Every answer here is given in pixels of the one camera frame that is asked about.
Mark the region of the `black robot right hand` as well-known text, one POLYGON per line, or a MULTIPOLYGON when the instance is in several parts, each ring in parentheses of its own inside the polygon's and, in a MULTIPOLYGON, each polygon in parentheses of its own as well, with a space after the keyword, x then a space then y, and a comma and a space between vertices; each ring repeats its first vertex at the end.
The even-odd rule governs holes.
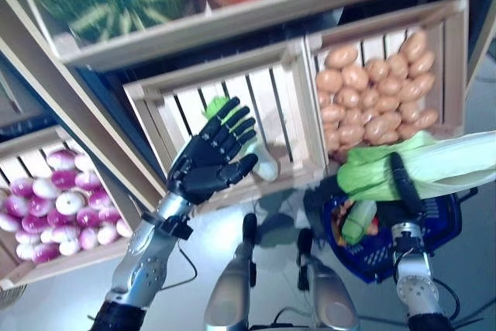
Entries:
POLYGON ((390 155, 390 167, 398 200, 379 202, 377 215, 380 225, 391 228, 403 222, 421 222, 425 215, 425 206, 399 153, 393 152, 390 155))

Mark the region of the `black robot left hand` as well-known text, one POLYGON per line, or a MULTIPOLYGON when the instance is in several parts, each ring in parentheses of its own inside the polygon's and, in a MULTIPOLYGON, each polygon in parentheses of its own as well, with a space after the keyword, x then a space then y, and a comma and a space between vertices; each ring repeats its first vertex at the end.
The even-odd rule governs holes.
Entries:
POLYGON ((258 162, 243 146, 256 136, 255 119, 237 97, 228 99, 178 153, 167 173, 168 191, 194 205, 239 183, 258 162))

